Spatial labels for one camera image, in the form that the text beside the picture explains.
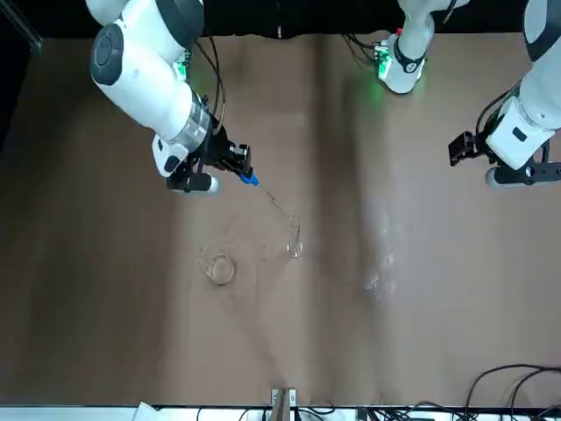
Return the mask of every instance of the green led light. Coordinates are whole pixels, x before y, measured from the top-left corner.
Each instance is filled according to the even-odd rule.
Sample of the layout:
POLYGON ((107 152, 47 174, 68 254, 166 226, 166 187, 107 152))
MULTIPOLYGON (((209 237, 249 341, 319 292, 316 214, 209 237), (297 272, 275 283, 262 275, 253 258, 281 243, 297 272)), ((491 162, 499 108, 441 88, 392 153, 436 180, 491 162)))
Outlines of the green led light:
POLYGON ((387 78, 387 74, 389 73, 389 68, 392 67, 392 58, 388 55, 387 57, 383 57, 380 60, 380 64, 378 65, 378 78, 381 81, 385 81, 387 78))

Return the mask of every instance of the cable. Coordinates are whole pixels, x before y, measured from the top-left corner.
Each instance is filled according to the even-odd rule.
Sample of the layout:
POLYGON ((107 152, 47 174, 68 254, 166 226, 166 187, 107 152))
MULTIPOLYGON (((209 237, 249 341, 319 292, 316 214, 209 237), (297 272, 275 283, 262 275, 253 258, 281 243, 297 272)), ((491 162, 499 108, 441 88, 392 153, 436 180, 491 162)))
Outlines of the cable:
POLYGON ((333 404, 331 405, 331 409, 327 410, 327 411, 322 411, 322 410, 315 410, 314 408, 308 408, 308 410, 311 410, 312 412, 314 412, 317 415, 330 415, 333 412, 335 412, 335 407, 333 406, 333 404))
POLYGON ((458 0, 450 1, 450 4, 448 5, 448 9, 446 9, 446 15, 444 16, 444 19, 442 19, 439 29, 442 29, 442 27, 446 25, 446 22, 448 22, 448 19, 450 19, 450 16, 452 16, 452 12, 454 12, 454 7, 456 6, 457 2, 458 0))
POLYGON ((477 119, 477 124, 475 125, 475 134, 481 134, 481 122, 483 121, 483 117, 487 114, 487 112, 489 110, 491 110, 491 108, 493 108, 500 100, 502 100, 503 98, 505 98, 507 95, 509 95, 511 92, 513 92, 515 89, 517 89, 520 86, 521 81, 519 81, 515 86, 513 86, 511 89, 507 90, 506 92, 503 92, 502 94, 500 94, 499 96, 497 96, 493 101, 491 101, 487 107, 485 107, 483 109, 483 111, 481 112, 481 114, 479 114, 479 118, 477 119))
POLYGON ((352 48, 351 42, 344 35, 341 35, 341 37, 343 37, 343 41, 345 42, 345 44, 349 48, 349 51, 352 54, 352 59, 354 60, 354 62, 357 63, 357 65, 361 69, 365 70, 366 72, 372 71, 371 69, 365 68, 364 65, 373 66, 373 58, 368 56, 368 54, 362 49, 360 49, 360 51, 362 52, 362 54, 364 54, 366 56, 366 60, 361 58, 361 57, 358 57, 356 51, 352 48))
POLYGON ((532 377, 534 377, 535 375, 540 375, 541 373, 557 373, 559 375, 561 375, 561 367, 544 367, 544 368, 540 368, 528 375, 525 375, 516 385, 514 391, 512 392, 512 396, 510 399, 510 418, 513 419, 515 417, 515 401, 516 401, 516 395, 518 395, 518 390, 520 390, 520 388, 522 387, 522 385, 528 381, 529 379, 531 379, 532 377))
MULTIPOLYGON (((218 59, 217 45, 214 43, 214 39, 209 37, 210 45, 212 46, 212 53, 214 54, 214 62, 217 65, 217 72, 220 74, 220 60, 218 59)), ((218 96, 220 95, 220 83, 217 78, 217 92, 214 95, 214 105, 212 106, 212 113, 216 114, 218 109, 218 96)))
POLYGON ((207 54, 206 51, 204 51, 204 48, 202 48, 201 43, 198 40, 195 41, 195 44, 196 44, 197 48, 199 49, 199 51, 201 52, 201 54, 206 59, 206 61, 212 67, 212 70, 214 70, 214 73, 217 75, 218 83, 220 84, 220 89, 222 90, 222 112, 221 112, 221 115, 220 115, 220 119, 218 120, 218 126, 214 130, 214 133, 216 134, 216 133, 220 132, 220 129, 222 129, 222 124, 223 124, 223 121, 224 121, 224 114, 226 112, 226 90, 224 89, 224 84, 222 82, 222 76, 220 75, 220 72, 218 71, 217 66, 215 66, 215 64, 212 62, 209 55, 207 54))
POLYGON ((551 371, 558 371, 561 372, 561 367, 545 367, 545 366, 538 366, 535 364, 508 364, 506 366, 499 366, 499 367, 495 367, 492 368, 490 370, 487 370, 486 372, 478 375, 476 377, 476 379, 473 381, 472 386, 470 387, 470 391, 467 394, 467 398, 465 399, 465 405, 464 405, 464 414, 467 413, 467 411, 469 410, 469 406, 470 406, 470 402, 472 400, 472 396, 473 396, 473 391, 475 390, 475 387, 477 386, 477 384, 479 383, 479 381, 485 377, 486 375, 490 375, 492 373, 496 373, 498 371, 502 371, 502 370, 509 370, 512 368, 529 368, 529 369, 534 369, 534 370, 551 370, 551 371))
POLYGON ((238 421, 242 421, 242 418, 244 417, 244 415, 250 411, 251 408, 247 408, 246 410, 244 410, 244 412, 242 412, 242 415, 239 416, 239 420, 238 421))
POLYGON ((551 405, 548 409, 546 409, 546 410, 540 412, 539 414, 537 414, 537 418, 543 418, 543 416, 544 416, 545 414, 547 414, 549 411, 551 411, 551 410, 559 410, 559 409, 561 409, 561 404, 557 403, 557 404, 555 404, 555 405, 551 405))
POLYGON ((360 46, 362 48, 366 48, 367 50, 373 50, 374 46, 372 44, 366 44, 364 42, 362 42, 360 39, 357 38, 357 36, 354 33, 346 33, 345 36, 350 39, 353 43, 355 43, 357 46, 360 46))

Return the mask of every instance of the blue cap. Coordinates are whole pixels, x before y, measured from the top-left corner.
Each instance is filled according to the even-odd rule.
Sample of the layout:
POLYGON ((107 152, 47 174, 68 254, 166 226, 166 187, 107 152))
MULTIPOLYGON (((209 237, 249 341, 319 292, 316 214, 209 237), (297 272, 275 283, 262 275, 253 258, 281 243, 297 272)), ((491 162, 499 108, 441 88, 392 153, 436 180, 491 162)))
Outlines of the blue cap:
POLYGON ((252 174, 251 178, 246 177, 242 174, 239 176, 239 179, 245 184, 253 184, 254 186, 259 186, 259 179, 255 176, 255 173, 252 174))

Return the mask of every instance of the dark background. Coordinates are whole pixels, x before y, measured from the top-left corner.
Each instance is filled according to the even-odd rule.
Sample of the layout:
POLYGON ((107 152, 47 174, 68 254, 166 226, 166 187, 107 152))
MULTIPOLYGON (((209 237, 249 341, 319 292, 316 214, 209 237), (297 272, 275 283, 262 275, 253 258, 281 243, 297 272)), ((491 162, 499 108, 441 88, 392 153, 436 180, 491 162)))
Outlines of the dark background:
MULTIPOLYGON (((99 30, 85 0, 38 2, 15 0, 32 26, 44 38, 94 38, 99 30)), ((440 32, 518 32, 527 0, 472 0, 458 8, 440 32)), ((443 18, 435 13, 435 20, 443 18)), ((306 33, 370 33, 394 31, 403 23, 397 0, 205 0, 207 35, 257 34, 283 38, 306 33)), ((29 47, 0 14, 0 47, 3 57, 0 106, 0 148, 7 133, 25 67, 29 47)))
POLYGON ((16 107, 19 88, 25 77, 29 60, 29 45, 19 36, 8 19, 0 13, 0 51, 2 51, 2 88, 0 94, 0 151, 4 145, 11 115, 16 107))

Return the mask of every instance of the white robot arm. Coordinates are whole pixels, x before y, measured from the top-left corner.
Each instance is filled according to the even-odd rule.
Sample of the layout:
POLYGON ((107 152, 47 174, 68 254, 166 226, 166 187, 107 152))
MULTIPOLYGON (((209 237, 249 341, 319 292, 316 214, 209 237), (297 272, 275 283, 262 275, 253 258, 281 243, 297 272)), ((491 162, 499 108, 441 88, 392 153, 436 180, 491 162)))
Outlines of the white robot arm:
POLYGON ((401 33, 382 41, 387 52, 380 65, 379 78, 396 94, 407 94, 421 77, 427 48, 435 34, 433 11, 452 11, 470 0, 398 0, 405 14, 401 33))
POLYGON ((529 0, 524 38, 532 69, 497 98, 502 103, 482 131, 478 124, 475 134, 464 132, 449 145, 452 166, 482 154, 497 163, 486 175, 491 186, 561 181, 561 163, 549 162, 549 140, 561 127, 561 2, 529 0), (542 159, 535 161, 540 148, 542 159))
POLYGON ((167 186, 216 193, 218 180, 203 173, 203 165, 256 184, 250 148, 228 140, 206 100, 173 68, 202 35, 202 0, 88 0, 88 7, 102 23, 117 14, 92 46, 92 78, 115 105, 156 132, 153 155, 167 186))

